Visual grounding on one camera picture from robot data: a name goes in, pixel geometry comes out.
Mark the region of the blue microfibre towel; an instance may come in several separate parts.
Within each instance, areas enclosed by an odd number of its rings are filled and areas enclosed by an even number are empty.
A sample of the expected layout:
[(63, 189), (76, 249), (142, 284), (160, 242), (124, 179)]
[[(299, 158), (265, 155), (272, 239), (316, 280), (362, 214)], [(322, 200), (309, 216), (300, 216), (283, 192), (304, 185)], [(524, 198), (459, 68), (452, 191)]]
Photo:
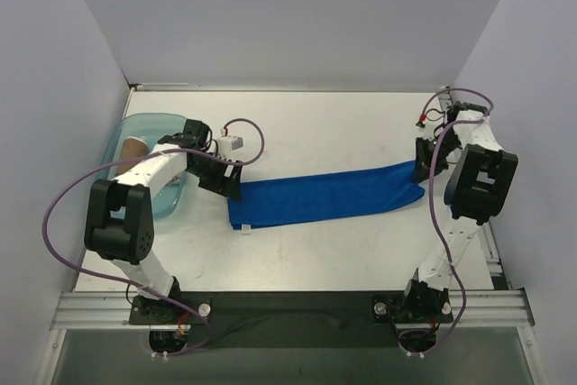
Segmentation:
[(242, 200), (228, 201), (234, 230), (376, 215), (409, 206), (425, 189), (412, 180), (412, 160), (391, 166), (241, 184)]

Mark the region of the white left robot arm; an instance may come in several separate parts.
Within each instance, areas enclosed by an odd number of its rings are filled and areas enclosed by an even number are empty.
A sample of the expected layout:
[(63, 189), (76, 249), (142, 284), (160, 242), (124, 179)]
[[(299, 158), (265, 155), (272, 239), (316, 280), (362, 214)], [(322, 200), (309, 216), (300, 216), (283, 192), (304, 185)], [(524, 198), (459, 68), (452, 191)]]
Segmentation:
[(144, 160), (91, 187), (85, 246), (113, 263), (163, 324), (180, 317), (183, 299), (177, 278), (152, 251), (153, 199), (187, 172), (200, 188), (239, 201), (242, 164), (233, 155), (242, 147), (243, 139), (226, 128), (214, 139), (207, 124), (188, 119), (180, 133), (161, 137)]

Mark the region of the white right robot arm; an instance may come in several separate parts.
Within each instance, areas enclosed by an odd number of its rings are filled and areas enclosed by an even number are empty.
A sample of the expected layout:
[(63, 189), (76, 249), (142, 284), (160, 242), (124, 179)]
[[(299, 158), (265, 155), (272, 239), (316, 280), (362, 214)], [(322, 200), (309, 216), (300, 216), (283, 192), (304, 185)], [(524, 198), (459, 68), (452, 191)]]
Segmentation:
[(434, 129), (420, 124), (425, 132), (416, 139), (413, 181), (432, 181), (449, 168), (447, 157), (453, 151), (460, 156), (444, 188), (443, 219), (431, 215), (443, 238), (416, 269), (399, 300), (407, 320), (451, 313), (448, 290), (456, 266), (473, 236), (504, 206), (518, 156), (498, 144), (486, 112), (481, 105), (457, 102), (448, 107), (444, 124)]

